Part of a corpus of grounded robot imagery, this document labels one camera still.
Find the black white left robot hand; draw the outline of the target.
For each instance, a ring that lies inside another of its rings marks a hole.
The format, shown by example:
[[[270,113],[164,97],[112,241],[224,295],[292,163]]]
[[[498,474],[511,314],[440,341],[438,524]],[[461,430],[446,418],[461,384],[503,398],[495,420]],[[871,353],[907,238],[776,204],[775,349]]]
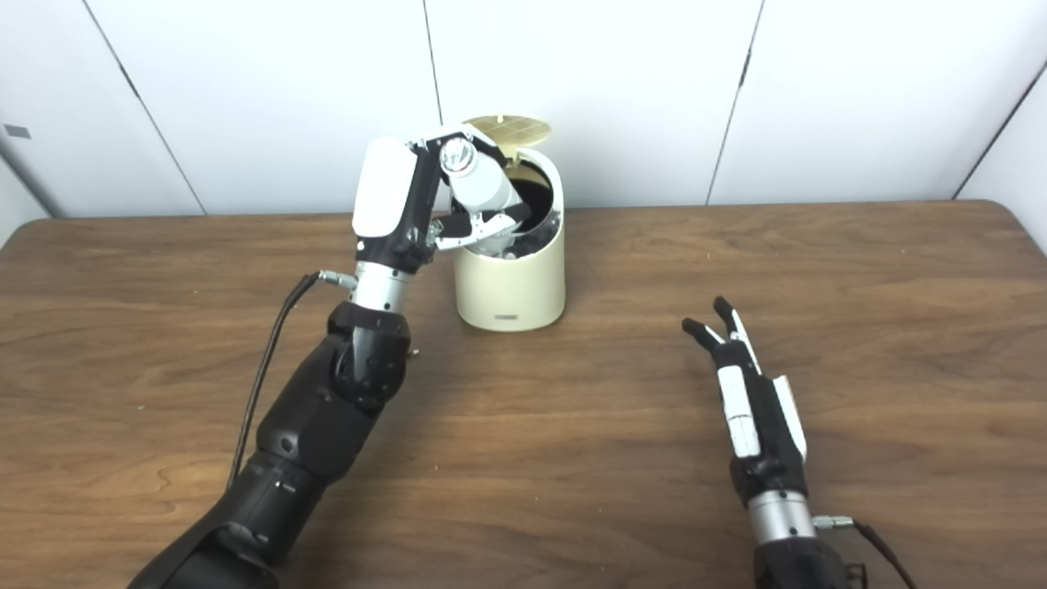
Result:
[[[356,259],[416,273],[438,250],[507,249],[533,216],[507,163],[474,124],[444,126],[413,141],[375,139],[355,199]]]

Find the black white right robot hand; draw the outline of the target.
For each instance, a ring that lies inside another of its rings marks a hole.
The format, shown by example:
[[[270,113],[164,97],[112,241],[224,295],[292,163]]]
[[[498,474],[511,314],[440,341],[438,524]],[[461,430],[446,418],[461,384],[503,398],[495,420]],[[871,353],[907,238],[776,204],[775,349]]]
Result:
[[[770,378],[754,352],[736,305],[713,301],[728,335],[685,317],[681,329],[710,354],[733,456],[730,481],[745,506],[763,493],[800,493],[807,497],[805,437],[788,377]]]

